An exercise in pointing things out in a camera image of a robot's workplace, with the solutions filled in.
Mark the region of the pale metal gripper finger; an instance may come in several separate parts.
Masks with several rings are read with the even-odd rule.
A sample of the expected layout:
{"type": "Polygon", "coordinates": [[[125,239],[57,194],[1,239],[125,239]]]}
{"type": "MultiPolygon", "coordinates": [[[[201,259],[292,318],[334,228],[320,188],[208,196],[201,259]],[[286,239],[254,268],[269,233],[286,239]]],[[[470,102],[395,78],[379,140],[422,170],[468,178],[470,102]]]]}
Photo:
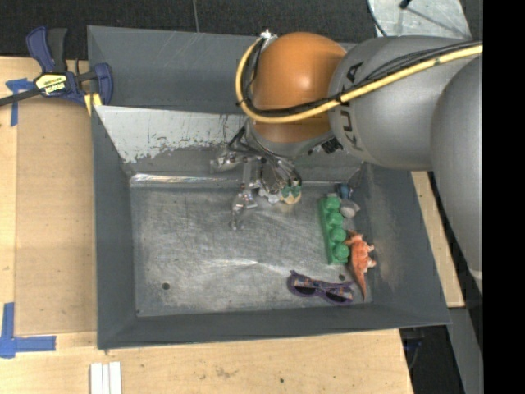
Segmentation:
{"type": "Polygon", "coordinates": [[[239,227],[243,227],[245,220],[251,218],[253,211],[258,207],[252,193],[240,194],[239,201],[239,227]]]}
{"type": "Polygon", "coordinates": [[[246,198],[243,192],[237,194],[231,205],[230,227],[233,231],[240,231],[244,228],[243,217],[246,211],[246,198]]]}

